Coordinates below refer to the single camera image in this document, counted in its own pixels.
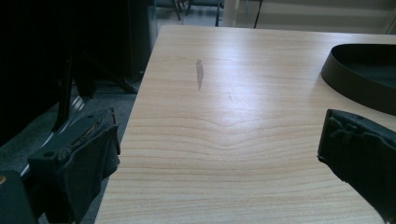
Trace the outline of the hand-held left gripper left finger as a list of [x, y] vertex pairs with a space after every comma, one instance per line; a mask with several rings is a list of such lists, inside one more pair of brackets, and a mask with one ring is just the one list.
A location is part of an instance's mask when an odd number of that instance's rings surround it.
[[28, 157], [44, 185], [44, 213], [52, 223], [79, 223], [120, 165], [119, 125], [112, 107], [91, 113]]

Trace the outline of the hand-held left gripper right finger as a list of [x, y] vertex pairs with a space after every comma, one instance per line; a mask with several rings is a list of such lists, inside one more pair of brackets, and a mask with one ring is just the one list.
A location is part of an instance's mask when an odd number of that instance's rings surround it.
[[329, 109], [318, 160], [347, 182], [388, 224], [396, 224], [396, 132], [367, 118]]

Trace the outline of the black metal stand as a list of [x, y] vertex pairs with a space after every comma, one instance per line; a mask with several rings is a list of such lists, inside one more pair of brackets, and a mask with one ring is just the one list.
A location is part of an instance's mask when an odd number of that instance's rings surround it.
[[[111, 74], [107, 69], [105, 69], [101, 64], [99, 64], [99, 62], [97, 62], [87, 53], [85, 52], [82, 53], [82, 59], [87, 61], [95, 69], [98, 69], [105, 77], [110, 78], [111, 81], [114, 82], [122, 90], [131, 94], [138, 93], [138, 88], [129, 85], [126, 80], [121, 80], [120, 78]], [[61, 94], [59, 99], [57, 119], [52, 128], [54, 132], [57, 132], [68, 121], [69, 118], [71, 89], [72, 89], [72, 81], [73, 81], [72, 63], [73, 63], [73, 55], [70, 54], [69, 57], [65, 60], [65, 64], [64, 64], [64, 75], [61, 83]]]

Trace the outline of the black round tray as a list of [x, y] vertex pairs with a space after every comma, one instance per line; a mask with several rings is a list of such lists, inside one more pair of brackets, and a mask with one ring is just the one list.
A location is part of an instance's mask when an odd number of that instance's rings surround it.
[[396, 45], [337, 45], [320, 73], [346, 98], [396, 116]]

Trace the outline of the thin black pole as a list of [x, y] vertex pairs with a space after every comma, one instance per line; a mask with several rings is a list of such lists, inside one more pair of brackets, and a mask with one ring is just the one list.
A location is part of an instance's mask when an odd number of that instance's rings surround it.
[[260, 15], [261, 15], [261, 11], [262, 11], [262, 4], [263, 4], [263, 1], [264, 1], [264, 0], [259, 0], [259, 6], [258, 6], [258, 9], [257, 9], [255, 21], [254, 21], [254, 23], [253, 23], [253, 29], [256, 29], [256, 28], [257, 28], [257, 25], [258, 25], [258, 22], [259, 22], [259, 18], [260, 18]]

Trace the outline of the chair with metal legs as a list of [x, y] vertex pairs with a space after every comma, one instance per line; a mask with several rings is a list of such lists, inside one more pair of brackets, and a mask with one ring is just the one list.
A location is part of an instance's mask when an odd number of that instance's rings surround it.
[[153, 0], [153, 18], [160, 25], [222, 25], [225, 0]]

